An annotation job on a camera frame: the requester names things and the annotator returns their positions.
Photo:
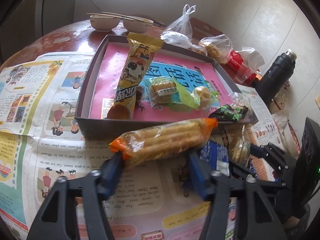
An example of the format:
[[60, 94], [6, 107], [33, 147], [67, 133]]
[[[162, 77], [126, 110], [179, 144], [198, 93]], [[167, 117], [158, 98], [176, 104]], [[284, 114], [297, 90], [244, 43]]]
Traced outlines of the brown silver candy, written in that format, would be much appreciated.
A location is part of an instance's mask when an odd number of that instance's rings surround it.
[[144, 87], [143, 86], [137, 86], [136, 87], [136, 103], [135, 103], [135, 109], [140, 109], [142, 112], [144, 110], [144, 107], [141, 105], [141, 101], [144, 98]]

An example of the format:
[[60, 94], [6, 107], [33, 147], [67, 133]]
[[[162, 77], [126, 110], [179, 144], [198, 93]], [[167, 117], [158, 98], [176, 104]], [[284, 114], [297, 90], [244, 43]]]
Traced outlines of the left white ceramic bowl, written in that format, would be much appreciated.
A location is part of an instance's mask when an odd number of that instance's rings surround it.
[[110, 32], [112, 29], [116, 28], [120, 23], [119, 18], [114, 18], [105, 15], [91, 15], [90, 24], [98, 32]]

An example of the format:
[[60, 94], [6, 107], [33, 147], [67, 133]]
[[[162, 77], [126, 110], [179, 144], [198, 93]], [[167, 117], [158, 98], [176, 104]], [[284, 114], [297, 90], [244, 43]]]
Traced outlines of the small yellow cake packet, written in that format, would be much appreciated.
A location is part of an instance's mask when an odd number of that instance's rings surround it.
[[170, 76], [152, 77], [145, 80], [150, 107], [175, 103], [178, 99], [176, 83]]

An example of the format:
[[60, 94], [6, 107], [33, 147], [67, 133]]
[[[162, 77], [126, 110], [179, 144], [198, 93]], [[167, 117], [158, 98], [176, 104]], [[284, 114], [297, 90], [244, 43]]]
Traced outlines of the white ceramic bowl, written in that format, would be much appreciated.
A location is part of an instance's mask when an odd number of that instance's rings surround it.
[[124, 28], [131, 33], [146, 33], [152, 26], [153, 21], [147, 18], [137, 17], [141, 21], [137, 20], [123, 20]]
[[119, 18], [114, 18], [105, 15], [91, 15], [90, 24], [98, 32], [110, 32], [112, 29], [116, 28], [120, 23]]

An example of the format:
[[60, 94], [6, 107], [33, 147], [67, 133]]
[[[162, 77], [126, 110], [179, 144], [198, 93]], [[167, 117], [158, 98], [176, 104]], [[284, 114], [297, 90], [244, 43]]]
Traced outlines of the green yellow pastry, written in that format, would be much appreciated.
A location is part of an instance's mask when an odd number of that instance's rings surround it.
[[190, 92], [187, 88], [174, 80], [176, 85], [176, 94], [172, 97], [173, 103], [187, 106], [194, 110], [208, 111], [213, 107], [220, 106], [219, 93], [206, 86], [198, 86]]

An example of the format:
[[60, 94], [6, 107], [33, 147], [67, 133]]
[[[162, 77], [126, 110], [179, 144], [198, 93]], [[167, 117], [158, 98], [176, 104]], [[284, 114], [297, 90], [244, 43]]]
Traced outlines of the blue cookie packet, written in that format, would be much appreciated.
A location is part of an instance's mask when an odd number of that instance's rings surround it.
[[211, 170], [216, 170], [225, 176], [229, 176], [228, 151], [225, 146], [208, 140], [200, 150], [200, 159], [206, 161]]

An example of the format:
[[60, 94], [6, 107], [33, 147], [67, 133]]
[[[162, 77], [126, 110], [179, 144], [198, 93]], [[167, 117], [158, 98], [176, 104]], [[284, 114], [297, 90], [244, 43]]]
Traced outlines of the right white ceramic bowl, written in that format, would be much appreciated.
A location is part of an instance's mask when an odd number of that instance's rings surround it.
[[152, 26], [153, 21], [147, 18], [137, 17], [141, 21], [137, 20], [123, 20], [124, 28], [131, 33], [146, 33]]

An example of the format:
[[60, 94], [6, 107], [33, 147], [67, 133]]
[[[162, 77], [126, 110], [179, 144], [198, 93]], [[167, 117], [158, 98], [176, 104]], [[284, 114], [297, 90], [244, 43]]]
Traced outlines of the wooden chair back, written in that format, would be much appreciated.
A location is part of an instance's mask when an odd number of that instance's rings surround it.
[[205, 37], [219, 36], [223, 34], [223, 32], [212, 27], [210, 24], [202, 22], [201, 20], [198, 20], [196, 18], [191, 18], [190, 23], [193, 30], [192, 38], [194, 40], [199, 41]]

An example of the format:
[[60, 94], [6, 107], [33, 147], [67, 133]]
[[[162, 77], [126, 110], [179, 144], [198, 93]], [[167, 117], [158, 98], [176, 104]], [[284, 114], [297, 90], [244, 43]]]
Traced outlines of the yellow panda snack bar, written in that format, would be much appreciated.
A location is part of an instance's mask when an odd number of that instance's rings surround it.
[[116, 88], [114, 103], [107, 113], [108, 119], [132, 120], [136, 105], [137, 87], [143, 80], [163, 41], [144, 34], [129, 33], [129, 53]]

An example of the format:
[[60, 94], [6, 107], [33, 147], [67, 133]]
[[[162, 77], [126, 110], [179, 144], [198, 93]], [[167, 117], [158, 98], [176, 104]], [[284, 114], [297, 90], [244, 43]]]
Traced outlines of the red tissue pack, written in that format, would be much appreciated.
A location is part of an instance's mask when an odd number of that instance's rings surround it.
[[265, 64], [262, 55], [252, 47], [242, 47], [240, 51], [231, 51], [227, 66], [235, 71], [238, 83], [251, 84], [256, 78], [259, 67]]

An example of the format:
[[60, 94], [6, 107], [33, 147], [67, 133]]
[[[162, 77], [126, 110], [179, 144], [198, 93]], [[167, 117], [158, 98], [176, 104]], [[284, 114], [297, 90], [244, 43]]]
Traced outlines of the orange egg rolls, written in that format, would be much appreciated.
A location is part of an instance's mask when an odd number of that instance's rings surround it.
[[218, 125], [216, 118], [197, 118], [123, 133], [109, 144], [121, 153], [128, 166], [174, 158], [185, 151], [202, 148]]

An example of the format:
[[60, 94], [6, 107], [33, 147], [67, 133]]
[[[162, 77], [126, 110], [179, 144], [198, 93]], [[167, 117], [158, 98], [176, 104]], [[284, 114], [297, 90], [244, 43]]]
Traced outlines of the clear plastic cup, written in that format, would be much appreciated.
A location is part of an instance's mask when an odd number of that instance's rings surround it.
[[235, 79], [239, 84], [247, 83], [251, 84], [255, 78], [255, 72], [248, 68], [243, 62], [240, 64], [238, 72], [236, 73]]

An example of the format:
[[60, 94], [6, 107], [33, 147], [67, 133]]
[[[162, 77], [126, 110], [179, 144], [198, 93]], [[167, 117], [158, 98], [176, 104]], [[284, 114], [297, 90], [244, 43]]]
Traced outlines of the wooden chopsticks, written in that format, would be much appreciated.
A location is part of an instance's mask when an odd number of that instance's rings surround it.
[[100, 13], [87, 12], [86, 14], [87, 15], [110, 16], [110, 17], [119, 18], [119, 19], [122, 19], [122, 20], [144, 22], [142, 19], [137, 18], [137, 17], [126, 16], [126, 15], [122, 15], [122, 14], [114, 14], [114, 13], [109, 13], [109, 12], [100, 12]]

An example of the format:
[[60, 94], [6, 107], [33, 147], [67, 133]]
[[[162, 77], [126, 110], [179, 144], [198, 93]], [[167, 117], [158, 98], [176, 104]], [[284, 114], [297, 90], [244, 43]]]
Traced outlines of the green pastry clear wrapper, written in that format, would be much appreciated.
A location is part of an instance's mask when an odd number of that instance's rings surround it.
[[246, 131], [246, 126], [235, 134], [228, 148], [229, 159], [243, 166], [247, 166], [250, 157], [251, 141]]

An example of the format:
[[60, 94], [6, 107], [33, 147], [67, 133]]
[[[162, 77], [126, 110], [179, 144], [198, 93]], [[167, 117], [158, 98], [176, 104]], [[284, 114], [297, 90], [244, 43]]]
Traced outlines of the dark green pea packet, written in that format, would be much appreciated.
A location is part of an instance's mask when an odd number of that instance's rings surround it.
[[218, 121], [238, 122], [242, 120], [248, 112], [248, 107], [237, 104], [225, 104], [209, 115]]

